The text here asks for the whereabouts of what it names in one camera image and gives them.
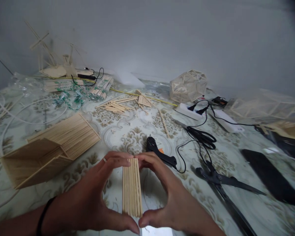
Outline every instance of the hand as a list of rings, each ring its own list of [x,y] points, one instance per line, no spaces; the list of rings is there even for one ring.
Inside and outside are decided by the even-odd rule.
[[[140,233],[137,224],[130,216],[108,209],[102,199],[103,188],[113,169],[121,166],[129,167],[131,163],[127,159],[133,156],[110,151],[105,158],[106,163],[101,160],[79,183],[55,198],[43,221],[43,235],[49,234],[48,228],[52,228],[50,224],[61,225],[60,231],[128,229],[136,234]]]
[[[178,231],[201,235],[224,235],[199,202],[154,152],[136,155],[140,168],[150,168],[167,192],[167,205],[144,212],[139,227],[148,225],[170,227]]]

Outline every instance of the white wall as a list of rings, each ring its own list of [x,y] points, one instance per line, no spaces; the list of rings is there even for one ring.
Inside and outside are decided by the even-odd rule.
[[[168,82],[197,69],[226,98],[251,87],[295,96],[295,11],[283,0],[0,0],[1,59],[26,74],[37,62],[24,19],[60,55],[58,38],[87,50],[91,67]]]

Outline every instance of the person's right hand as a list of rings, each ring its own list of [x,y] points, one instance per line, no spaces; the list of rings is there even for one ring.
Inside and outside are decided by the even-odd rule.
[[[151,169],[167,192],[167,205],[144,212],[139,227],[170,227],[200,235],[225,235],[200,203],[154,152],[136,155],[140,168]]]

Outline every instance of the person's left hand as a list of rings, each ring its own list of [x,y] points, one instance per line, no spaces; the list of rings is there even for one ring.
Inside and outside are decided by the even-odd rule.
[[[43,221],[43,235],[44,232],[48,234],[47,228],[53,222],[58,226],[60,224],[62,231],[111,229],[140,233],[139,227],[130,216],[108,209],[102,199],[103,188],[113,169],[131,166],[128,159],[133,156],[110,151],[105,158],[106,163],[101,160],[68,192],[55,198]]]

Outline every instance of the geodesic dome model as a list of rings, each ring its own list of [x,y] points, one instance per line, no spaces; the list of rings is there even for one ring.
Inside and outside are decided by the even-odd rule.
[[[204,73],[190,70],[170,82],[170,98],[176,102],[193,102],[204,95],[207,79]]]

